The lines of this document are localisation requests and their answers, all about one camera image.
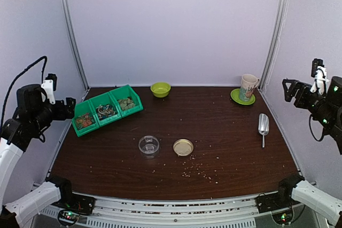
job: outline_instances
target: dark wooden table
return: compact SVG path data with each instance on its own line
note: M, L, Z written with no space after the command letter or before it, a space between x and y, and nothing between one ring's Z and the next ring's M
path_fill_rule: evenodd
M88 98L111 90L93 88ZM81 193L145 200L226 198L277 190L297 169L258 92L252 106L230 99L233 88L174 87L165 99L134 88L144 110L77 138L71 127L52 169ZM261 148L258 118L270 132ZM142 158L138 141L160 140L159 156ZM192 156L178 157L173 143L186 138Z

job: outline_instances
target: lime green bowl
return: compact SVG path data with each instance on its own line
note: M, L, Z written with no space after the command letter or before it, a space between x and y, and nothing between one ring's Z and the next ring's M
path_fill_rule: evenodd
M170 84L166 82L158 82L151 86L151 91L155 97L163 98L169 95L171 90Z

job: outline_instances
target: divided container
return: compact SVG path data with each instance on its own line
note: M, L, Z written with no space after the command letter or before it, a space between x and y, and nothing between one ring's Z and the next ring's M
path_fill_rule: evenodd
M130 97L133 100L133 102L135 103L135 107L128 109L126 111L123 111L120 107L118 100L126 99L128 97ZM96 108L99 105L107 105L107 104L112 105L113 108L116 109L117 114L111 117L107 117L103 120L100 120L96 113ZM138 94L134 92L134 90L129 85L125 85L123 87L114 89L110 92L104 93L99 96L95 96L93 98L90 98L89 100L86 100L80 104L77 104L75 106L75 117L72 119L72 124L73 124L73 127L75 129L77 136L80 137L100 127L103 127L109 123L119 120L122 117L126 117L128 115L134 114L142 110L143 110L143 105L140 101L140 97L138 96ZM78 130L76 126L76 118L85 113L89 113L90 115L92 115L92 117L94 118L95 124L92 124L88 127Z
M134 92L134 90L129 85L125 85L123 87L114 89L110 91L109 93L114 98L114 100L118 103L119 105L118 109L122 117L127 117L128 115L142 111L144 108L140 101L140 97L138 96L136 92ZM133 100L133 102L135 103L135 107L128 109L126 111L123 111L118 101L121 99L126 99L128 97L130 97Z

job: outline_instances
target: mug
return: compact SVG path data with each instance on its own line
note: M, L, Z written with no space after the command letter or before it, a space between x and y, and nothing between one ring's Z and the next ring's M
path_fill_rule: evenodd
M259 85L260 79L251 74L242 75L239 98L241 101L249 101L254 89Z

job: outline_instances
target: white wall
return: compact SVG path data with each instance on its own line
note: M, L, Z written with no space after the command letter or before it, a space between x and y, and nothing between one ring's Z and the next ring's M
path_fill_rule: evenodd
M40 56L48 56L45 74L56 73L57 99L84 94L69 45L60 0L0 0L0 103L14 77ZM8 119L17 105L16 90L40 83L42 63L14 85L6 108ZM33 182L46 176L58 140L67 122L56 121L46 132L46 143L33 140L10 179L4 203L28 193Z
M342 156L331 137L316 142L309 131L309 111L284 100L282 79L312 84L311 62L324 59L328 76L342 76L342 0L290 0L279 51L266 96L285 130L301 170L309 181L342 199ZM315 125L320 137L322 127Z
M92 86L261 76L278 0L69 0Z

